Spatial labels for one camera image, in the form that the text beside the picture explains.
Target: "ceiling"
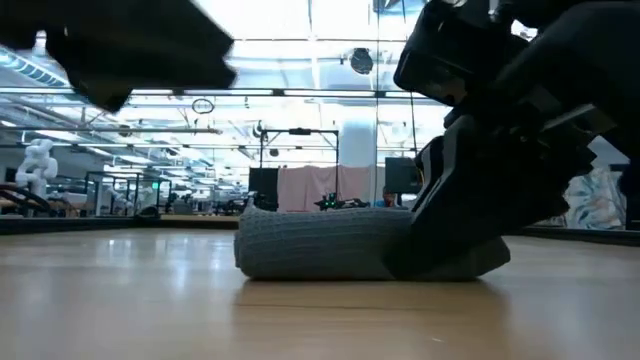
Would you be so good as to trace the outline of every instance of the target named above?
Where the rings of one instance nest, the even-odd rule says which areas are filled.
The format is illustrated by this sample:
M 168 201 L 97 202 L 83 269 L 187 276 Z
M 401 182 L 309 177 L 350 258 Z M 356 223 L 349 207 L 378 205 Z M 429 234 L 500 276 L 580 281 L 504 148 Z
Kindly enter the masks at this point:
M 413 153 L 414 127 L 418 147 L 440 135 L 448 109 L 402 92 L 392 79 L 424 0 L 386 0 L 380 10 L 377 1 L 196 0 L 236 39 L 228 63 L 238 72 L 237 90 L 192 91 L 182 97 L 161 89 L 138 91 L 117 114 L 105 114 L 73 95 L 64 71 L 46 55 L 46 35 L 41 34 L 33 51 L 0 48 L 0 115 L 5 127 L 127 125 L 183 131 L 40 132 L 26 133 L 23 140 L 50 136 L 60 146 L 87 144 L 83 149 L 112 165 L 151 165 L 161 173 L 191 166 L 191 178 L 232 183 L 246 183 L 248 168 L 258 164 L 259 128 L 341 130 L 364 120 L 377 129 L 378 162 L 384 163 L 386 156 Z M 525 30 L 514 27 L 514 32 Z M 373 58 L 368 75 L 349 64 L 356 48 L 368 49 Z M 274 94 L 272 89 L 308 92 Z M 198 114 L 195 100 L 214 105 L 214 111 Z M 332 136 L 282 134 L 269 140 L 265 166 L 329 166 L 335 161 Z M 270 149 L 278 149 L 277 156 Z M 187 181 L 187 175 L 181 178 Z

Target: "black cable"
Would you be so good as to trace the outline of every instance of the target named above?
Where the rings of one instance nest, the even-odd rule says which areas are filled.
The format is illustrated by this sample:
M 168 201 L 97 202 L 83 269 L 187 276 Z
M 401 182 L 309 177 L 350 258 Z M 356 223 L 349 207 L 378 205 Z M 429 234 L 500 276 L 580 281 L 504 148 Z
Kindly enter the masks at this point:
M 404 19 L 404 26 L 405 26 L 405 34 L 406 34 L 406 28 L 407 28 L 407 10 L 404 4 L 405 0 L 402 0 L 402 17 Z M 411 99 L 411 129 L 413 131 L 413 151 L 415 152 L 416 157 L 418 156 L 418 141 L 416 140 L 416 116 L 415 116 L 415 111 L 414 111 L 414 102 L 413 102 L 413 92 L 409 93 L 409 97 Z
M 373 171 L 375 171 L 374 173 L 374 181 L 373 181 L 373 201 L 374 203 L 377 201 L 378 198 L 378 129 L 380 126 L 380 12 L 383 11 L 379 6 L 378 6 L 378 12 L 376 13 L 376 17 L 377 17 L 377 39 L 376 39 L 376 91 L 374 92 L 375 97 L 376 97 L 376 130 L 375 130 L 375 141 L 374 141 L 374 147 L 375 147 L 375 156 L 373 159 Z

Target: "wooden floor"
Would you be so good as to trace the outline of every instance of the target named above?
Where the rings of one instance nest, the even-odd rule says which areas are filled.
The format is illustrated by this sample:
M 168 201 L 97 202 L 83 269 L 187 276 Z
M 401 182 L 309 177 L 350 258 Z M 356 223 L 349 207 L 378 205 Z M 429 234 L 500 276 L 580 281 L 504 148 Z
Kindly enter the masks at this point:
M 0 359 L 638 359 L 640 249 L 511 238 L 472 284 L 252 283 L 232 233 L 0 237 Z

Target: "pink curtain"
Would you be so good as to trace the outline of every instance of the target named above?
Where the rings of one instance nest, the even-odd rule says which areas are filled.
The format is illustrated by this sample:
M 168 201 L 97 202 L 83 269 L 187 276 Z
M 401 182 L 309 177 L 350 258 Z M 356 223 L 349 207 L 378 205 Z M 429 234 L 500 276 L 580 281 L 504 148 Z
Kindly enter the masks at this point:
M 338 199 L 365 198 L 369 192 L 369 168 L 338 167 Z M 305 166 L 278 172 L 278 211 L 318 211 L 316 201 L 336 191 L 336 168 Z

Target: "computer monitor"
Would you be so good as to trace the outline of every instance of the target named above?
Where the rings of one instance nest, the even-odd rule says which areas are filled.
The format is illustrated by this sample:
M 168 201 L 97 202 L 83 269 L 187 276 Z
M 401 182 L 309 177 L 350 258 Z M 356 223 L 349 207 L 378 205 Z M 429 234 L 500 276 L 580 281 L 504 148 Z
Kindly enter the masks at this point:
M 422 189 L 422 176 L 412 158 L 385 159 L 385 189 L 396 194 L 417 194 Z

